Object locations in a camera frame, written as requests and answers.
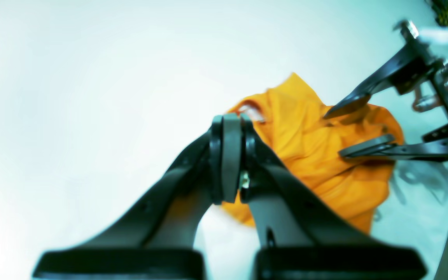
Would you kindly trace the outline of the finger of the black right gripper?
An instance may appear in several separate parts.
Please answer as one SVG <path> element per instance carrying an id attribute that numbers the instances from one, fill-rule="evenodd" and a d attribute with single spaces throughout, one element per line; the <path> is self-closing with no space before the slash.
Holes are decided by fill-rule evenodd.
<path id="1" fill-rule="evenodd" d="M 395 88 L 400 95 L 413 91 L 430 73 L 437 71 L 441 59 L 432 55 L 425 43 L 406 43 L 379 69 L 324 115 L 332 119 L 351 114 L 364 107 L 374 94 Z"/>
<path id="2" fill-rule="evenodd" d="M 422 136 L 423 142 L 398 145 L 386 134 L 342 149 L 342 158 L 380 158 L 390 161 L 448 161 L 448 124 Z"/>

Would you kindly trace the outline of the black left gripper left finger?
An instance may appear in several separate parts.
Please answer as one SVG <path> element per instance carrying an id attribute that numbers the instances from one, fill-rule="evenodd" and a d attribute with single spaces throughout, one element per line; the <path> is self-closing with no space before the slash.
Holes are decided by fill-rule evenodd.
<path id="1" fill-rule="evenodd" d="M 193 249 L 210 205 L 232 203 L 238 192 L 242 122 L 214 117 L 161 179 L 96 237 L 44 253 L 34 280 L 205 280 L 202 254 Z"/>

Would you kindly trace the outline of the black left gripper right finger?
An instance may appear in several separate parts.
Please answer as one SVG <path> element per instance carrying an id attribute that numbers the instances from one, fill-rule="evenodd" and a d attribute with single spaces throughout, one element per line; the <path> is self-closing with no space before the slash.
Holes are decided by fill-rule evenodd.
<path id="1" fill-rule="evenodd" d="M 253 280 L 420 280 L 421 257 L 348 224 L 297 179 L 241 117 L 240 200 L 255 221 L 260 250 Z"/>

